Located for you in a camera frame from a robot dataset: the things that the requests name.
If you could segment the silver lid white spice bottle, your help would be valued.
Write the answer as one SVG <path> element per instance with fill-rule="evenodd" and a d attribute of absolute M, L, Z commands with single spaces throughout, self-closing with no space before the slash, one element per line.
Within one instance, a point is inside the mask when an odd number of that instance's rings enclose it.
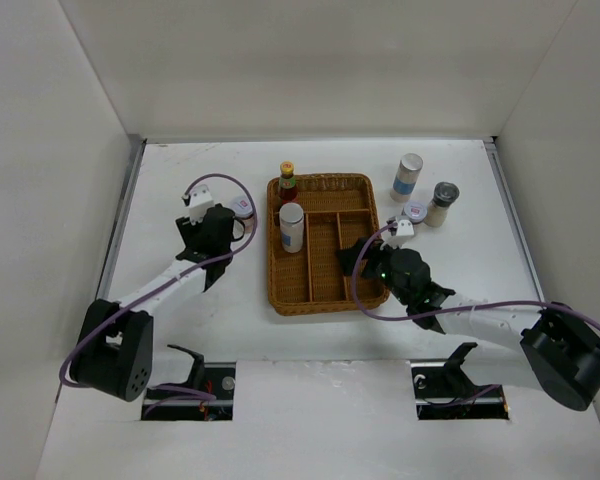
<path fill-rule="evenodd" d="M 303 208 L 294 202 L 284 204 L 279 210 L 279 223 L 283 249 L 288 253 L 298 253 L 304 241 Z"/>

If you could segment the red sauce bottle yellow cap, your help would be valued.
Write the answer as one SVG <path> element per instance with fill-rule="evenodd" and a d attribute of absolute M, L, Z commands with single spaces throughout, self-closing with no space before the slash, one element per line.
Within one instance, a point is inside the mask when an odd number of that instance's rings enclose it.
<path fill-rule="evenodd" d="M 290 161 L 280 164 L 280 176 L 278 183 L 278 196 L 282 204 L 294 202 L 298 195 L 298 187 L 295 177 L 295 167 Z"/>

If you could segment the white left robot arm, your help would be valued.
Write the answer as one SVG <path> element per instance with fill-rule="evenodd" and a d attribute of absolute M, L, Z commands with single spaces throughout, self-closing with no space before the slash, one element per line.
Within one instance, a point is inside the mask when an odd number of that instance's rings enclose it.
<path fill-rule="evenodd" d="M 127 402 L 138 398 L 152 374 L 155 317 L 206 292 L 225 273 L 240 222 L 220 204 L 199 221 L 177 219 L 184 250 L 164 272 L 120 300 L 97 299 L 88 307 L 61 372 L 66 383 Z"/>

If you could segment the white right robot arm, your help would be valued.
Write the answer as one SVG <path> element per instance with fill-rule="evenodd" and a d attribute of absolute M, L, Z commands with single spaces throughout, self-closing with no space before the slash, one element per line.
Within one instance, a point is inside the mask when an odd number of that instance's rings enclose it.
<path fill-rule="evenodd" d="M 469 399 L 501 385 L 541 390 L 586 410 L 600 390 L 600 325 L 560 303 L 480 303 L 435 283 L 412 249 L 359 239 L 336 253 L 343 274 L 380 281 L 406 308 L 405 320 L 465 342 L 431 375 L 436 397 Z"/>

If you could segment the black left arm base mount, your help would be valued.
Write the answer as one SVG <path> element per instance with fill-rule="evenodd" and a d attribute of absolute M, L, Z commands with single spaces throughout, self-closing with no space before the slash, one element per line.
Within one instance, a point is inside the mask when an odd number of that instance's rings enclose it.
<path fill-rule="evenodd" d="M 236 365 L 214 363 L 193 350 L 169 345 L 154 356 L 141 408 L 143 421 L 231 421 Z"/>

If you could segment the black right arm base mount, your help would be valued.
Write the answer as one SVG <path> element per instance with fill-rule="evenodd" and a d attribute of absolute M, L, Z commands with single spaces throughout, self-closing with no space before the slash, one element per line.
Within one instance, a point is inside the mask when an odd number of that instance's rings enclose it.
<path fill-rule="evenodd" d="M 499 385 L 475 385 L 462 371 L 476 342 L 462 343 L 446 360 L 411 364 L 416 414 L 422 421 L 508 420 Z"/>

